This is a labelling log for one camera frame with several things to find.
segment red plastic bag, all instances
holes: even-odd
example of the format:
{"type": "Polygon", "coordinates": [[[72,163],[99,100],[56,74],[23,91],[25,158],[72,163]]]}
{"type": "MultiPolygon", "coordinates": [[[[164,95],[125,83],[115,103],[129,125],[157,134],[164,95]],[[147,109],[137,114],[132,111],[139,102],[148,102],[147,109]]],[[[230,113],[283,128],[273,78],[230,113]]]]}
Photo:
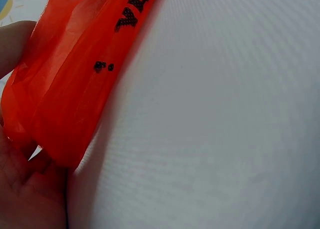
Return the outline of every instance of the red plastic bag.
{"type": "Polygon", "coordinates": [[[2,95],[17,148],[35,141],[58,165],[79,164],[154,1],[48,1],[2,95]]]}

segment hand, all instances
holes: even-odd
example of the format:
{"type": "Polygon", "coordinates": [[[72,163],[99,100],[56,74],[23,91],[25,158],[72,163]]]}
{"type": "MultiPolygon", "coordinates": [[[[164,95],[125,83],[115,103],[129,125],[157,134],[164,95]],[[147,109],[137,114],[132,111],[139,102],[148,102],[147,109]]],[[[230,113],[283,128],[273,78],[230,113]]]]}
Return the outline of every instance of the hand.
{"type": "MultiPolygon", "coordinates": [[[[0,27],[1,78],[19,62],[34,26],[22,21],[0,27]]],[[[15,149],[0,126],[1,229],[66,228],[66,169],[57,167],[43,150],[28,161],[36,146],[15,149]]]]}

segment white surface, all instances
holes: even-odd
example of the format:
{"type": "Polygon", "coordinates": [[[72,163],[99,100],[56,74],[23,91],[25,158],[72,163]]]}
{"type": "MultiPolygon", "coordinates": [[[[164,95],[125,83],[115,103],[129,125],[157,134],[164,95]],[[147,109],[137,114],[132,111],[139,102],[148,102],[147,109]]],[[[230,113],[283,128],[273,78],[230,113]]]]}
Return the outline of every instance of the white surface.
{"type": "Polygon", "coordinates": [[[70,228],[320,228],[319,15],[159,0],[70,178],[70,228]]]}

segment finger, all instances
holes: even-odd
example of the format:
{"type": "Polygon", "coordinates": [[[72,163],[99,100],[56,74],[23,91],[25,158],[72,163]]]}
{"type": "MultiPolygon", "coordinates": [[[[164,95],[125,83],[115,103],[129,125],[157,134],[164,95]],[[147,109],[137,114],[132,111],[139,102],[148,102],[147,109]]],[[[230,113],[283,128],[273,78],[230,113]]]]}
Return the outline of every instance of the finger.
{"type": "Polygon", "coordinates": [[[19,62],[35,25],[34,21],[20,21],[0,27],[0,79],[19,62]]]}
{"type": "Polygon", "coordinates": [[[50,156],[46,151],[41,150],[35,157],[29,160],[28,165],[32,172],[44,173],[50,162],[50,156]]]}
{"type": "Polygon", "coordinates": [[[52,188],[59,193],[64,193],[66,189],[67,169],[59,167],[54,161],[45,169],[43,175],[52,182],[52,188]]]}
{"type": "Polygon", "coordinates": [[[1,108],[1,105],[0,105],[0,125],[3,127],[5,124],[4,122],[4,118],[2,116],[2,108],[1,108]]]}

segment white sheet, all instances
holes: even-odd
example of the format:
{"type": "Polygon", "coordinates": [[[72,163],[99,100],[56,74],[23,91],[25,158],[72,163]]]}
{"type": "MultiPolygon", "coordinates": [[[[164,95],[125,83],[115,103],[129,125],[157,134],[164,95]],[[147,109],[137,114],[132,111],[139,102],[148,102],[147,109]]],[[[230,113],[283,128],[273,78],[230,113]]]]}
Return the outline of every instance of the white sheet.
{"type": "Polygon", "coordinates": [[[319,228],[319,13],[158,0],[70,178],[70,228],[319,228]]]}

